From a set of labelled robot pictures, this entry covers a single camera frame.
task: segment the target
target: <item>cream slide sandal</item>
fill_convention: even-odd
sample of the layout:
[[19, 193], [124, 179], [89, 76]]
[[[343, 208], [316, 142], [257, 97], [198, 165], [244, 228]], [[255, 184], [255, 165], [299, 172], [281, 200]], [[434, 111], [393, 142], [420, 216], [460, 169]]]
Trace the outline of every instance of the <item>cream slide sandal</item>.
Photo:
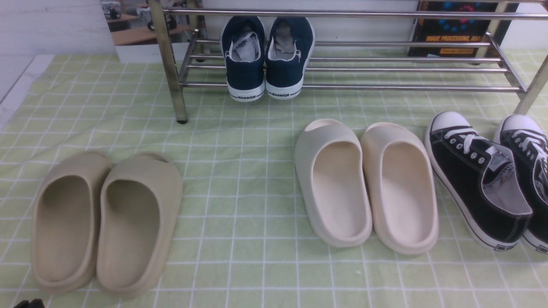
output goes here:
[[181, 199], [181, 174], [162, 154], [137, 153], [114, 166], [101, 191], [97, 278], [105, 291], [133, 298], [158, 283]]
[[402, 254], [422, 254], [438, 239], [430, 160], [412, 132], [376, 123], [361, 138], [373, 224], [379, 239]]
[[32, 273], [42, 291], [77, 289], [95, 274], [99, 238], [99, 196], [112, 163], [105, 154], [84, 151], [45, 176], [32, 222]]
[[295, 167], [316, 235], [335, 247], [365, 242], [372, 218], [354, 132], [334, 119], [310, 123], [297, 139]]

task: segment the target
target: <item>beige slide sandal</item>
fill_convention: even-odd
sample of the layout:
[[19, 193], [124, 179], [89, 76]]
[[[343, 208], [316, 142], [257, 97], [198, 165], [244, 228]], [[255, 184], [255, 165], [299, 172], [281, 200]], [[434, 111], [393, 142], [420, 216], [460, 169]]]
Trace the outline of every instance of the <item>beige slide sandal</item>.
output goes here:
[[99, 197], [112, 168], [104, 153], [84, 151], [53, 167], [35, 201], [32, 273], [42, 291], [77, 289], [95, 274]]
[[182, 178], [160, 153], [115, 165], [101, 191], [97, 278], [115, 296], [133, 298], [162, 275], [179, 215]]
[[372, 218], [354, 132], [337, 120], [318, 119], [297, 139], [294, 160], [316, 235], [335, 247], [365, 242]]
[[438, 239], [438, 211], [430, 160], [412, 132], [376, 123], [361, 138], [363, 169], [379, 239], [402, 254], [422, 254]]

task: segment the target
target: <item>metal shoe rack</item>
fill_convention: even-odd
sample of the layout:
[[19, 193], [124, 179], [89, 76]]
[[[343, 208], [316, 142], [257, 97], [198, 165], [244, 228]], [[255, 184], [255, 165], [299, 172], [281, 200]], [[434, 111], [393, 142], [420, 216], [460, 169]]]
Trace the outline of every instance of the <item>metal shoe rack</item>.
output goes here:
[[[476, 0], [461, 0], [462, 2], [475, 2]], [[413, 63], [467, 63], [467, 64], [497, 64], [498, 68], [470, 66], [470, 67], [314, 67], [309, 65], [307, 72], [433, 72], [433, 73], [502, 73], [509, 85], [500, 86], [470, 86], [470, 85], [424, 85], [424, 84], [320, 84], [305, 83], [304, 89], [315, 90], [390, 90], [390, 91], [444, 91], [444, 92], [499, 92], [516, 93], [520, 99], [515, 113], [525, 114], [538, 97], [543, 86], [548, 81], [548, 56], [544, 59], [531, 84], [527, 86], [516, 70], [512, 67], [504, 52], [493, 40], [501, 20], [548, 20], [548, 14], [521, 14], [505, 13], [508, 3], [539, 3], [548, 10], [548, 0], [482, 0], [482, 2], [499, 2], [495, 13], [464, 13], [464, 12], [371, 12], [371, 11], [337, 11], [337, 10], [242, 10], [242, 9], [205, 9], [198, 8], [196, 0], [187, 0], [186, 8], [164, 8], [161, 0], [150, 0], [152, 20], [156, 25], [156, 35], [160, 53], [165, 69], [175, 117], [178, 123], [185, 124], [189, 117], [186, 112], [183, 90], [185, 88], [226, 88], [225, 83], [217, 82], [193, 82], [188, 81], [190, 69], [195, 70], [224, 70], [224, 65], [203, 64], [194, 60], [207, 59], [221, 60], [222, 56], [203, 54], [202, 47], [205, 44], [219, 44], [218, 40], [200, 37], [198, 17], [204, 15], [220, 16], [304, 16], [304, 17], [334, 17], [334, 18], [424, 18], [424, 19], [480, 19], [490, 20], [488, 31], [481, 42], [449, 43], [449, 42], [316, 42], [316, 46], [337, 47], [442, 47], [442, 48], [479, 48], [474, 58], [428, 58], [428, 57], [401, 57], [401, 58], [318, 58], [314, 61], [330, 62], [413, 62]], [[165, 25], [165, 15], [188, 15], [190, 24], [194, 29], [190, 35], [190, 44], [178, 70], [173, 48]], [[498, 58], [486, 58], [488, 48], [494, 48], [500, 55]]]

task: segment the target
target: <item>floor mat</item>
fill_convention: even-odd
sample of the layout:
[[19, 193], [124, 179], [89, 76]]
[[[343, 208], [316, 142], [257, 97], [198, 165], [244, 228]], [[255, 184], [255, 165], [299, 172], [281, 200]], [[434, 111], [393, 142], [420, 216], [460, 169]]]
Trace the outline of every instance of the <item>floor mat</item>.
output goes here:
[[[509, 52], [527, 82], [545, 53]], [[189, 74], [189, 81], [225, 78], [222, 71]], [[493, 74], [312, 73], [306, 79], [507, 85]], [[55, 308], [548, 306], [546, 255], [522, 244], [496, 254], [480, 247], [437, 180], [439, 241], [428, 254], [397, 255], [375, 234], [360, 247], [327, 246], [312, 231], [292, 160], [298, 134], [323, 117], [358, 136], [387, 121], [422, 138], [436, 113], [453, 110], [490, 139], [514, 110], [516, 95], [305, 90], [294, 100], [265, 95], [242, 104], [226, 89], [189, 88], [185, 99], [190, 120], [179, 125], [161, 64], [125, 65], [115, 55], [55, 58], [0, 134], [0, 306], [33, 298]], [[529, 115], [546, 131], [548, 89]], [[115, 162], [137, 151], [164, 152], [183, 174], [183, 203], [164, 275], [136, 300], [110, 298], [95, 281], [65, 295], [42, 294], [30, 273], [31, 203], [38, 186], [54, 164], [84, 149], [105, 151]]]

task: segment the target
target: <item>canvas sneaker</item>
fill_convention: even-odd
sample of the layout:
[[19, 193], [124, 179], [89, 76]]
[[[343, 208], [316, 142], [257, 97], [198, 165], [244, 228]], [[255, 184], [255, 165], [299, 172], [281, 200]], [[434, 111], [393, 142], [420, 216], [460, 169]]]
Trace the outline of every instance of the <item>canvas sneaker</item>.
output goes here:
[[511, 115], [500, 123], [494, 141], [512, 150], [521, 191], [533, 208], [533, 217], [522, 242], [533, 250], [548, 254], [546, 135], [531, 118]]
[[256, 16], [234, 16], [221, 30], [221, 52], [226, 66], [226, 83], [236, 101], [261, 98], [265, 90], [265, 30]]
[[425, 146], [472, 237], [495, 251], [513, 248], [533, 211], [521, 193], [512, 151], [479, 136], [451, 111], [434, 117]]
[[305, 17], [279, 17], [266, 47], [266, 91], [275, 99], [299, 95], [316, 34]]

